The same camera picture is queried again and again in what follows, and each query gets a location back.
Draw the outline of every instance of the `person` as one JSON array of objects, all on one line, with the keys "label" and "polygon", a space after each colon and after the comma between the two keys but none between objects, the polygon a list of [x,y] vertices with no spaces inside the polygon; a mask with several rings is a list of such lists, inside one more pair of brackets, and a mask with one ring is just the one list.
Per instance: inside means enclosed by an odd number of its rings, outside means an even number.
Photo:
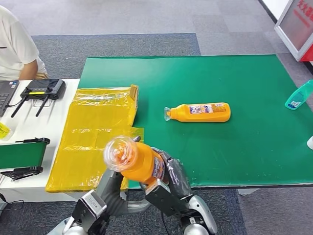
[{"label": "person", "polygon": [[0,5],[0,81],[48,79],[31,36],[14,15]]}]

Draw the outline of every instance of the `green tabletop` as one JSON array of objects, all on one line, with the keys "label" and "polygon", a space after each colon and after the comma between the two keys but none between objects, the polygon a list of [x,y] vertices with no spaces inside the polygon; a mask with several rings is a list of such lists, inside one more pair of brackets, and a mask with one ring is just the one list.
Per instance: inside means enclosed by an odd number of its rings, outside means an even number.
[{"label": "green tabletop", "polygon": [[[139,86],[135,127],[180,159],[192,186],[313,183],[313,114],[275,55],[87,58],[78,88]],[[165,106],[227,102],[226,123],[164,119]]]}]

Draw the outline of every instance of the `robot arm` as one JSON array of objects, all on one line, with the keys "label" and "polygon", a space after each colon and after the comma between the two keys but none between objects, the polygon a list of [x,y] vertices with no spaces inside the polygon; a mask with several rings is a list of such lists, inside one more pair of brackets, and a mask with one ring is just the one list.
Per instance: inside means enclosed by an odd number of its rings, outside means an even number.
[{"label": "robot arm", "polygon": [[143,212],[151,204],[167,216],[175,216],[184,235],[214,235],[217,227],[207,205],[201,197],[191,193],[182,164],[159,149],[166,165],[164,180],[143,185],[145,199],[125,201],[120,197],[123,180],[121,173],[107,169],[97,192],[91,190],[79,199],[63,235],[104,235],[110,216]]}]

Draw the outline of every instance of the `yellow garbage bag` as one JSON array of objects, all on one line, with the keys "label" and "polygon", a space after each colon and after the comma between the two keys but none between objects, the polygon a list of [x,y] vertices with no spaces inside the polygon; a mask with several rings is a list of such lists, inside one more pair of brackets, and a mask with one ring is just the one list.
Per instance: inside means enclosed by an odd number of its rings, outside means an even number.
[{"label": "yellow garbage bag", "polygon": [[[143,128],[133,128],[138,88],[79,89],[69,106],[48,192],[80,192],[96,188],[106,169],[103,149],[118,135],[143,140]],[[121,189],[127,188],[124,179]]]}]

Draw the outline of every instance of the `laptop keyboard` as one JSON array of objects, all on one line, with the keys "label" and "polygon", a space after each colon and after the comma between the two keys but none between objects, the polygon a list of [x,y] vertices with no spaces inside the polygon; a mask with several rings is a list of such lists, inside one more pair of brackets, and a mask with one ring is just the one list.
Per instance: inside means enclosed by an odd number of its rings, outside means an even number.
[{"label": "laptop keyboard", "polygon": [[6,104],[5,101],[9,94],[0,94],[0,110],[3,109]]}]

